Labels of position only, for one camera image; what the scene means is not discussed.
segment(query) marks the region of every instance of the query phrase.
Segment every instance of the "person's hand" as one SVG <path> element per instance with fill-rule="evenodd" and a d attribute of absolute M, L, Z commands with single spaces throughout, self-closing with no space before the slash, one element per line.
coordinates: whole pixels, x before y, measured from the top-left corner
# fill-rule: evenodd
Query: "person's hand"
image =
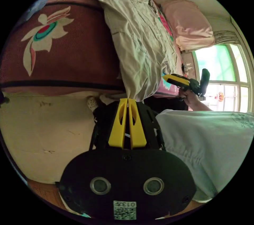
<path fill-rule="evenodd" d="M 189 89 L 187 91 L 179 89 L 179 96 L 182 97 L 186 105 L 191 108 L 200 103 L 198 96 Z"/>

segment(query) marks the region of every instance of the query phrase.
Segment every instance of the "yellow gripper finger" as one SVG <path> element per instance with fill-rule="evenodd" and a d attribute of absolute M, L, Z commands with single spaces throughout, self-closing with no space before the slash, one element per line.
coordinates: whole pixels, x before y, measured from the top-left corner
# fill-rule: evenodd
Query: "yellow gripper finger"
<path fill-rule="evenodd" d="M 146 146 L 146 138 L 134 99 L 128 99 L 131 149 Z"/>
<path fill-rule="evenodd" d="M 125 136 L 125 125 L 127 115 L 127 102 L 128 99 L 120 99 L 116 117 L 113 123 L 111 134 L 109 137 L 109 146 L 123 148 L 124 147 L 124 136 Z"/>

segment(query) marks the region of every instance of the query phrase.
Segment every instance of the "qr code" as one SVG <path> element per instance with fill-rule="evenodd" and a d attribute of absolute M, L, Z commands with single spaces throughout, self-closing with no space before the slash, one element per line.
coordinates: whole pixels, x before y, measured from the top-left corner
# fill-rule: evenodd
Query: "qr code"
<path fill-rule="evenodd" d="M 114 217 L 116 220 L 135 220 L 136 208 L 118 207 L 114 209 Z"/>
<path fill-rule="evenodd" d="M 136 220 L 136 202 L 114 201 L 115 220 Z"/>

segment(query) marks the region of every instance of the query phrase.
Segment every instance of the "white cloth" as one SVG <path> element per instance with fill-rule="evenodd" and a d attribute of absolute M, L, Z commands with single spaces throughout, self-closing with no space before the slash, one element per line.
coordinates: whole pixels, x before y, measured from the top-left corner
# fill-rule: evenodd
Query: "white cloth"
<path fill-rule="evenodd" d="M 156 119 L 166 150 L 190 169 L 197 192 L 207 202 L 233 178 L 254 136 L 254 114 L 164 110 Z"/>
<path fill-rule="evenodd" d="M 162 72 L 177 73 L 177 54 L 152 0 L 98 0 L 120 61 L 127 97 L 153 95 Z"/>

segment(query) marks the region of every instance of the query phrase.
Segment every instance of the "pink pillow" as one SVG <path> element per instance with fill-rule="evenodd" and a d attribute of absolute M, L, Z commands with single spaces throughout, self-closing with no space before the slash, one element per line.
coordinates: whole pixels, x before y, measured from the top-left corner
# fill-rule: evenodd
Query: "pink pillow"
<path fill-rule="evenodd" d="M 181 51 L 214 45 L 212 27 L 195 3 L 172 0 L 161 6 Z"/>

